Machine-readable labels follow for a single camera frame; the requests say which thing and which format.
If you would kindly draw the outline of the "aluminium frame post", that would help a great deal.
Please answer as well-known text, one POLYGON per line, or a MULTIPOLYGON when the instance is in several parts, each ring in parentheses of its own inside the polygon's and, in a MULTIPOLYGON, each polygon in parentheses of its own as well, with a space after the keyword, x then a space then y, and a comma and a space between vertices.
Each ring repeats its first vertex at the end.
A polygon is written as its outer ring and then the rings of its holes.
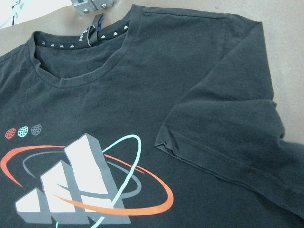
POLYGON ((80 15, 104 10, 114 5, 114 0, 71 0, 71 2, 80 15))

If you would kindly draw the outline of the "black graphic t-shirt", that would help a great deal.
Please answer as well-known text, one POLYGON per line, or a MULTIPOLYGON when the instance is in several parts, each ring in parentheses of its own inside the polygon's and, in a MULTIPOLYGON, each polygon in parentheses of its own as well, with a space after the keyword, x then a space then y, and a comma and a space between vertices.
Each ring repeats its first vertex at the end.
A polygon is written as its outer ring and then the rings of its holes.
POLYGON ((301 228, 261 22, 133 5, 0 58, 3 228, 301 228))

